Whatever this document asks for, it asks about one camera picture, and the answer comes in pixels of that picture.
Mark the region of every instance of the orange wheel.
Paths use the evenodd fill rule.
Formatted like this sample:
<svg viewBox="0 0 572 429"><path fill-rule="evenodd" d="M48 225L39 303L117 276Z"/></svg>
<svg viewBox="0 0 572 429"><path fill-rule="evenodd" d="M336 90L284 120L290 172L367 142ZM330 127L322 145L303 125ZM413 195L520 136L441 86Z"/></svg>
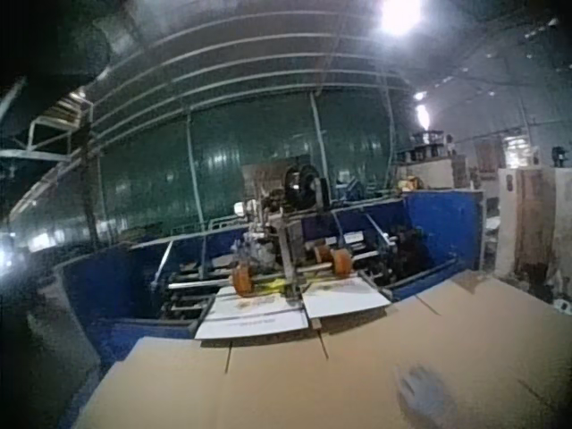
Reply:
<svg viewBox="0 0 572 429"><path fill-rule="evenodd" d="M351 273L351 255L345 248L332 251L333 273L338 277L346 278Z"/></svg>
<svg viewBox="0 0 572 429"><path fill-rule="evenodd" d="M314 255L315 255L315 260L318 264L333 261L332 251L330 250L330 246L328 246L327 244L314 247Z"/></svg>
<svg viewBox="0 0 572 429"><path fill-rule="evenodd" d="M232 270L232 286L241 296L252 293L252 281L248 265L239 265Z"/></svg>

